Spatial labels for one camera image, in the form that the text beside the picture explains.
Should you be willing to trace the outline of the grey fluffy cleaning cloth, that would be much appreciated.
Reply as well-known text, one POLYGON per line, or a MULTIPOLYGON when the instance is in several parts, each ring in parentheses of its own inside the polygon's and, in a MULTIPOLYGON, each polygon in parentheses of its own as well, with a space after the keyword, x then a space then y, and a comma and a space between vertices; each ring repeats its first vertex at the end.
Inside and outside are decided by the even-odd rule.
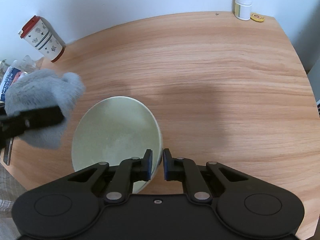
POLYGON ((13 115, 20 111, 59 106, 65 120, 58 125, 26 131, 19 136, 28 145, 57 149, 70 120, 71 111, 83 95, 85 86, 75 73, 57 75, 51 69, 27 74, 11 85, 5 93, 5 112, 13 115))

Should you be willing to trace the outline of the white ceramic bowl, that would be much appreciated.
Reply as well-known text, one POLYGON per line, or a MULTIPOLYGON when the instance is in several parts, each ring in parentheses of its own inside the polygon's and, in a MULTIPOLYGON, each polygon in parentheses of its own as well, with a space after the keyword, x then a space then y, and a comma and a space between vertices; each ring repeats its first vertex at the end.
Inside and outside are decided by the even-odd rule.
POLYGON ((154 177, 162 159, 163 140, 152 112, 140 101, 114 96, 90 108, 73 136, 71 156, 75 171, 101 161, 111 166, 152 150, 154 177))

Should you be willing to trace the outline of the white pill bottle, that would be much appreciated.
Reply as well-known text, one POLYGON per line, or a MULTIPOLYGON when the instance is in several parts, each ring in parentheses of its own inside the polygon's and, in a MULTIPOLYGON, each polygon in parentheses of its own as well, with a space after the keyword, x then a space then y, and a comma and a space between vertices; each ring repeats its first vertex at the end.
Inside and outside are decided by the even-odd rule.
POLYGON ((236 18, 248 21, 251 17, 253 0, 235 0, 234 14, 236 18))

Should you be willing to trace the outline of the clear plastic packaging clutter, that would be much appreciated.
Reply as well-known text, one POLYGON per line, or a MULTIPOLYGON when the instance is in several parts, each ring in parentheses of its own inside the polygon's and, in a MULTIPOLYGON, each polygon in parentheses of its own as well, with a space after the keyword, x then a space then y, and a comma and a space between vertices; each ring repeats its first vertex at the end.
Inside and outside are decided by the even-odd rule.
POLYGON ((1 61, 1 102, 5 102, 5 94, 8 88, 22 77, 39 70, 42 66, 43 58, 38 61, 31 59, 29 55, 21 61, 15 60, 11 65, 6 60, 1 61))

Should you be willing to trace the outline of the red lidded paper cup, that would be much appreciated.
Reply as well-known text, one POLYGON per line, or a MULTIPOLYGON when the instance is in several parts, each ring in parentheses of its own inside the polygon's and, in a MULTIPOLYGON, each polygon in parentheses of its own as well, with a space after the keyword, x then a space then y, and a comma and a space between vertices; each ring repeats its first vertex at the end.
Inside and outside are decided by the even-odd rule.
POLYGON ((40 16, 33 16, 18 35, 51 62, 56 62, 65 51, 64 46, 40 16))

